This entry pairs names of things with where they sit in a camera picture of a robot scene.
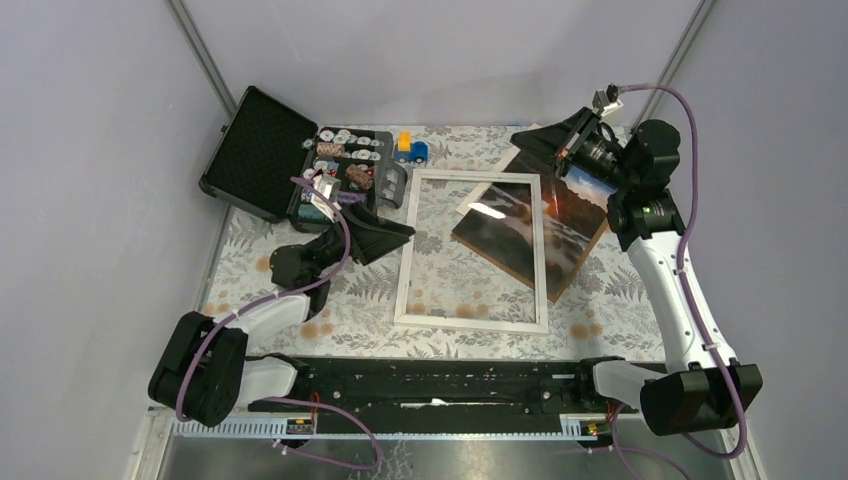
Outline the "black poker chip case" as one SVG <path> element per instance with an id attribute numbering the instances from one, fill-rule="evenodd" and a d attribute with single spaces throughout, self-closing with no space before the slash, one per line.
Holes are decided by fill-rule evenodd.
<path id="1" fill-rule="evenodd" d="M 376 211 L 403 204 L 407 173 L 395 160 L 388 131 L 319 126 L 250 86 L 222 132 L 201 174 L 201 190 L 269 223 L 289 220 L 309 233 L 327 224 L 293 176 L 337 179 L 341 205 L 358 202 Z"/>

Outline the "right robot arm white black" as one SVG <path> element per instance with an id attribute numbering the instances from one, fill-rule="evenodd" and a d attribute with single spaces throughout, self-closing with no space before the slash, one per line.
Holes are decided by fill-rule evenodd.
<path id="1" fill-rule="evenodd" d="M 741 426 L 763 379 L 726 344 L 692 270 L 687 228 L 668 188 L 680 133 L 649 119 L 620 145 L 602 131 L 599 114 L 582 108 L 511 138 L 558 177 L 577 168 L 613 188 L 607 221 L 646 289 L 665 348 L 665 373 L 618 357 L 581 361 L 575 402 L 589 412 L 611 400 L 630 406 L 659 436 Z"/>

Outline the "aluminium corner post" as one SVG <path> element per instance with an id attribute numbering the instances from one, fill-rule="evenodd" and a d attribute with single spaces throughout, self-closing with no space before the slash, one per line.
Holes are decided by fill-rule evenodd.
<path id="1" fill-rule="evenodd" d="M 701 30 L 708 22 L 717 3 L 717 0 L 700 0 L 698 2 L 672 54 L 656 81 L 657 84 L 671 86 L 678 71 L 684 64 L 689 51 L 695 45 Z M 633 126 L 647 120 L 656 112 L 663 95 L 664 92 L 661 90 L 652 90 L 649 93 L 646 102 L 633 123 Z"/>
<path id="2" fill-rule="evenodd" d="M 227 86 L 188 5 L 183 0 L 165 0 L 165 5 L 169 8 L 177 27 L 197 60 L 217 100 L 227 116 L 232 118 L 237 110 L 237 101 Z"/>

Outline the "landscape sunset photo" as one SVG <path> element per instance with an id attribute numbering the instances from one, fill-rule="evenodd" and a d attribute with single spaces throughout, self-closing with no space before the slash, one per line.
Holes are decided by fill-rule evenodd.
<path id="1" fill-rule="evenodd" d="M 517 153 L 508 173 L 536 174 L 540 180 L 547 297 L 557 301 L 577 275 L 607 227 L 607 200 L 614 189 L 573 167 L 565 177 L 528 154 Z M 475 200 L 451 237 L 526 284 L 534 285 L 534 222 L 531 187 L 494 183 Z"/>

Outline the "white picture frame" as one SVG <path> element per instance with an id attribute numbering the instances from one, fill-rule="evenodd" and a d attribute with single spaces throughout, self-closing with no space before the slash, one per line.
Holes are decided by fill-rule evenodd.
<path id="1" fill-rule="evenodd" d="M 409 182 L 406 224 L 417 237 L 401 250 L 392 316 L 396 327 L 549 333 L 543 212 L 539 176 L 532 183 L 534 285 L 515 279 L 451 237 L 464 215 L 455 208 L 483 182 L 484 171 L 415 169 Z"/>

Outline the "left aluminium corner post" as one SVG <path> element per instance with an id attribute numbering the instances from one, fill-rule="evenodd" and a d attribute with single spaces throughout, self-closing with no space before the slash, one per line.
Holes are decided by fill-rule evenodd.
<path id="1" fill-rule="evenodd" d="M 188 5 L 183 0 L 165 0 L 165 5 L 169 8 L 177 27 L 197 60 L 217 100 L 227 116 L 232 118 L 237 110 L 237 101 L 227 86 Z"/>

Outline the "cream mat board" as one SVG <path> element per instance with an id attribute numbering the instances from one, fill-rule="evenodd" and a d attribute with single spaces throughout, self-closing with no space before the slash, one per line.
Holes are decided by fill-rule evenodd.
<path id="1" fill-rule="evenodd" d="M 467 215 L 469 212 L 477 212 L 490 219 L 495 220 L 504 220 L 507 218 L 506 208 L 509 206 L 515 206 L 516 199 L 510 195 L 507 195 L 507 199 L 510 202 L 507 203 L 498 203 L 497 205 L 489 205 L 485 203 L 482 198 L 486 192 L 488 192 L 491 188 L 498 184 L 507 184 L 507 185 L 519 185 L 526 186 L 528 188 L 528 192 L 530 195 L 533 194 L 533 185 L 532 183 L 528 183 L 526 181 L 520 180 L 516 182 L 516 179 L 521 177 L 528 177 L 526 173 L 510 173 L 506 171 L 508 165 L 514 160 L 514 158 L 520 153 L 520 148 L 511 145 L 508 147 L 504 153 L 502 154 L 500 160 L 494 164 L 492 167 L 492 171 L 488 172 L 483 177 L 483 182 L 477 184 L 472 191 L 467 195 L 467 197 L 460 203 L 458 207 L 455 208 L 455 212 L 460 215 Z"/>

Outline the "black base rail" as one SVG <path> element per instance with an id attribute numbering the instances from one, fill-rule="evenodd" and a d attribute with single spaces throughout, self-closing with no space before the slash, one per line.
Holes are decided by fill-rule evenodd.
<path id="1" fill-rule="evenodd" d="M 250 412 L 310 414 L 310 402 L 341 408 L 365 425 L 492 428 L 556 415 L 604 420 L 610 401 L 591 396 L 577 361 L 296 357 L 294 404 L 268 400 Z"/>

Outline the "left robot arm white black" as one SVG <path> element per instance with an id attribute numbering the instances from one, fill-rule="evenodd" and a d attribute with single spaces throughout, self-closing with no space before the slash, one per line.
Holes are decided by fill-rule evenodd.
<path id="1" fill-rule="evenodd" d="M 270 397 L 288 411 L 304 407 L 311 387 L 293 362 L 280 354 L 250 359 L 250 351 L 319 313 L 332 277 L 347 264 L 368 265 L 406 245 L 416 232 L 359 204 L 340 212 L 342 222 L 313 240 L 271 254 L 277 291 L 224 316 L 198 311 L 181 316 L 148 382 L 149 399 L 207 427 Z"/>

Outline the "right aluminium corner post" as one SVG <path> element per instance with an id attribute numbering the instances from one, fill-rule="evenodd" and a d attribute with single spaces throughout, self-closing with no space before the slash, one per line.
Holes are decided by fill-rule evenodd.
<path id="1" fill-rule="evenodd" d="M 698 2 L 672 54 L 656 81 L 657 84 L 671 86 L 678 71 L 684 64 L 689 51 L 695 45 L 701 30 L 708 22 L 717 3 L 717 0 L 700 0 Z M 661 90 L 652 90 L 649 93 L 646 102 L 633 123 L 633 126 L 647 120 L 656 112 L 663 95 L 664 92 Z"/>

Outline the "blue yellow toy truck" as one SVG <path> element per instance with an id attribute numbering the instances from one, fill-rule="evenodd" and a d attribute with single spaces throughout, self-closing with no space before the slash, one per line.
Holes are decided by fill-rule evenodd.
<path id="1" fill-rule="evenodd" d="M 424 141 L 413 140 L 409 131 L 401 131 L 397 136 L 393 157 L 398 163 L 423 164 L 429 160 L 429 146 Z"/>

